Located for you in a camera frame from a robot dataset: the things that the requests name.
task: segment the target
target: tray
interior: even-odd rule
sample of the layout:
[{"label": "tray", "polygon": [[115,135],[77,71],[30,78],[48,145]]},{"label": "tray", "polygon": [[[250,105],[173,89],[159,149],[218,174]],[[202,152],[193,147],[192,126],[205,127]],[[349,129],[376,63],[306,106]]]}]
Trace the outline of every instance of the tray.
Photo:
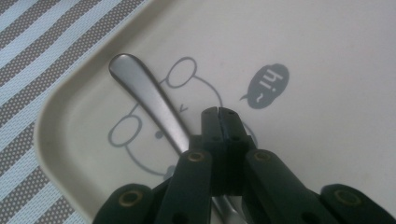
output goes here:
[{"label": "tray", "polygon": [[125,52],[191,133],[204,109],[231,108],[309,189],[347,184],[396,216],[395,5],[147,1],[48,98],[39,163],[88,222],[114,189],[172,173],[176,152],[108,73]]}]

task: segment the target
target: table surface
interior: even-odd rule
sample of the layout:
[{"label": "table surface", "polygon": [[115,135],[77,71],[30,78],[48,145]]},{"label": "table surface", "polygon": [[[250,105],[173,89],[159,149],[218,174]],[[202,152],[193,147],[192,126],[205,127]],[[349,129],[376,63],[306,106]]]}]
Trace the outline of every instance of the table surface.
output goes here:
[{"label": "table surface", "polygon": [[0,223],[83,223],[35,159],[45,98],[143,0],[0,3]]}]

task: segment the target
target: mouse ear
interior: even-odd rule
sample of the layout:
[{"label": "mouse ear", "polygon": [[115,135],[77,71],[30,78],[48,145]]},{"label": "mouse ear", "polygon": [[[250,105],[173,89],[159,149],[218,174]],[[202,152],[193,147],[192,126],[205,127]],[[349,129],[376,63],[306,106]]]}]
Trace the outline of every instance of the mouse ear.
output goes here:
[{"label": "mouse ear", "polygon": [[108,142],[113,147],[126,147],[134,141],[141,129],[142,119],[136,115],[127,115],[110,130]]},{"label": "mouse ear", "polygon": [[166,76],[166,84],[170,88],[179,88],[186,85],[195,76],[197,63],[191,57],[184,57],[178,60],[169,70]]}]

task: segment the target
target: speech bubble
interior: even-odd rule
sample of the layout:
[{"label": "speech bubble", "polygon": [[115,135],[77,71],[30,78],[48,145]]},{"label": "speech bubble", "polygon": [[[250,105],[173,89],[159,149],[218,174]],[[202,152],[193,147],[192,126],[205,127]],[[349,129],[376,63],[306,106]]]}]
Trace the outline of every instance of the speech bubble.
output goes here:
[{"label": "speech bubble", "polygon": [[260,69],[248,86],[247,99],[251,108],[263,109],[270,105],[288,86],[289,70],[283,64],[265,65]]}]

